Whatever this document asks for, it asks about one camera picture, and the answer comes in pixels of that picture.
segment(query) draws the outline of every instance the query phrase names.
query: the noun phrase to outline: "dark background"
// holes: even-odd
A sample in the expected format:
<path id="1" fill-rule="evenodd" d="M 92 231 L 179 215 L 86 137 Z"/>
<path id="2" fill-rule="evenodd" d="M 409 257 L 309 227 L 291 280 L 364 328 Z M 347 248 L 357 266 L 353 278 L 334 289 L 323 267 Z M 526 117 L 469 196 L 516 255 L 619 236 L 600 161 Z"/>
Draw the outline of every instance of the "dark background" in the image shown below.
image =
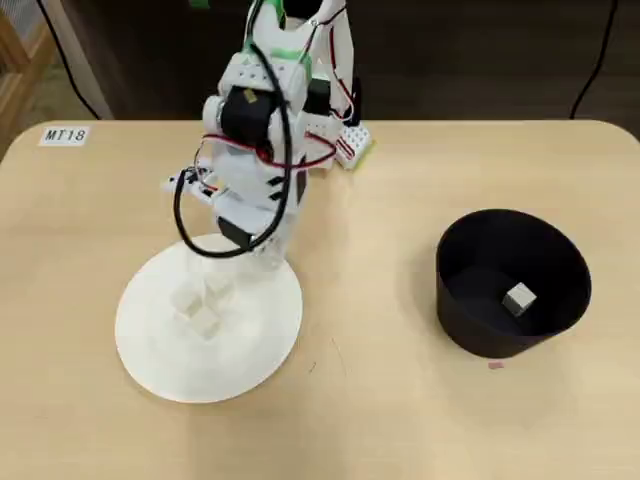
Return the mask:
<path id="1" fill-rule="evenodd" d="M 348 0 L 366 119 L 566 118 L 611 0 Z M 248 1 L 63 0 L 116 118 L 199 118 Z M 640 1 L 620 0 L 578 112 L 640 136 Z"/>

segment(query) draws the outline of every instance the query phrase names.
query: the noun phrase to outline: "white round base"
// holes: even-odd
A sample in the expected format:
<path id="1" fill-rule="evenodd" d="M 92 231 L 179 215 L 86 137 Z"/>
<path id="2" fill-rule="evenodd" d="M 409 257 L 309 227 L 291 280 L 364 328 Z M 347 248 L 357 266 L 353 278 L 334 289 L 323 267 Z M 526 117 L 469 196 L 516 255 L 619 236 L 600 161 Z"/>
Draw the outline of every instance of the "white round base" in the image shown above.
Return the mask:
<path id="1" fill-rule="evenodd" d="M 222 235 L 196 243 L 214 250 L 234 247 Z M 204 259 L 180 242 L 136 273 L 120 300 L 115 327 L 118 353 L 136 382 L 168 400 L 208 403 L 247 392 L 278 369 L 300 331 L 302 292 L 286 262 L 260 273 L 251 272 L 252 261 L 250 255 Z M 180 286 L 205 270 L 233 285 L 207 335 L 172 303 Z"/>

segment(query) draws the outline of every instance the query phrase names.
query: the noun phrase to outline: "label sticker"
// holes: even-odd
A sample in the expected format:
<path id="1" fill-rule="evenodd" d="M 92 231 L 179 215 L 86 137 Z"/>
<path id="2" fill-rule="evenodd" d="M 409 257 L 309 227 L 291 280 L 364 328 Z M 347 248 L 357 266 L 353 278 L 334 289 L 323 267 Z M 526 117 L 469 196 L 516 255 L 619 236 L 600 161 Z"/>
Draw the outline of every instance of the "label sticker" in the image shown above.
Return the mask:
<path id="1" fill-rule="evenodd" d="M 46 127 L 39 145 L 41 147 L 82 147 L 89 138 L 90 132 L 91 127 L 76 125 Z"/>

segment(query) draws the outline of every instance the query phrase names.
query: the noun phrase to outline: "wooden cabinet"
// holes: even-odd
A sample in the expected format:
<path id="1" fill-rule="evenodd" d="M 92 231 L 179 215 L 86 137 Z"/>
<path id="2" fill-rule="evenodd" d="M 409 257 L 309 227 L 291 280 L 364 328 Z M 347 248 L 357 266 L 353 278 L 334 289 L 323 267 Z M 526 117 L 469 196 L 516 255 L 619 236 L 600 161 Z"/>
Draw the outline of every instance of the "wooden cabinet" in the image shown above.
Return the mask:
<path id="1" fill-rule="evenodd" d="M 35 1 L 0 0 L 0 152 L 53 52 Z"/>

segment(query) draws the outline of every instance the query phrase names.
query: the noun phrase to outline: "floor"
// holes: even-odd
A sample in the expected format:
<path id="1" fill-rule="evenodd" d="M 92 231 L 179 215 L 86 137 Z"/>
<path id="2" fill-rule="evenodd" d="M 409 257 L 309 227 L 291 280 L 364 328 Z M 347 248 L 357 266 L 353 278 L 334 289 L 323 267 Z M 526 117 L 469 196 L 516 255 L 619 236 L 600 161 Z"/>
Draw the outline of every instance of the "floor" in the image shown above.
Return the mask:
<path id="1" fill-rule="evenodd" d="M 22 114 L 16 135 L 38 123 L 51 120 L 91 120 L 91 114 L 76 97 L 58 57 L 45 71 Z M 0 149 L 0 158 L 4 156 Z"/>

